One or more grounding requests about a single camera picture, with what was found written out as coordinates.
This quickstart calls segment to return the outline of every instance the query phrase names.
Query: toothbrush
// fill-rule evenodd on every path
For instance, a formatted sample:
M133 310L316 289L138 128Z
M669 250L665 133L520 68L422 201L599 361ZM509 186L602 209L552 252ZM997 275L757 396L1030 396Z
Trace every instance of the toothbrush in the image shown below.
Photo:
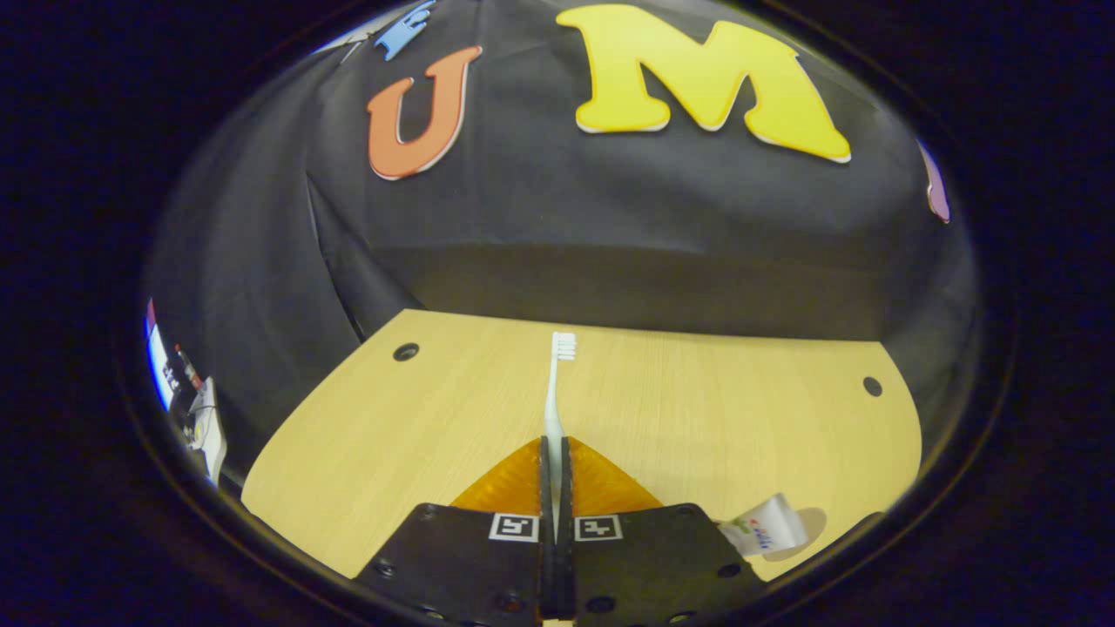
M558 418L558 361L576 357L576 334L554 331L550 344L550 392L546 393L545 433L550 444L550 502L553 505L554 541L558 541L558 512L561 508L561 441L565 432Z

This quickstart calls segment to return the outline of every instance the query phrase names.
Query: yellow letter m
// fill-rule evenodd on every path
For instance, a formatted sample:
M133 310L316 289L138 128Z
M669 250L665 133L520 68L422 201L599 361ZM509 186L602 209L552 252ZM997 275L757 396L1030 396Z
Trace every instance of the yellow letter m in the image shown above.
M744 79L750 76L755 107L744 116L753 135L778 146L845 163L847 139L833 126L797 52L744 26L718 21L704 45L657 17L628 4L562 11L558 23L584 38L592 99L576 109L588 133L659 131L670 107L647 95L642 69L655 73L706 131L719 131Z

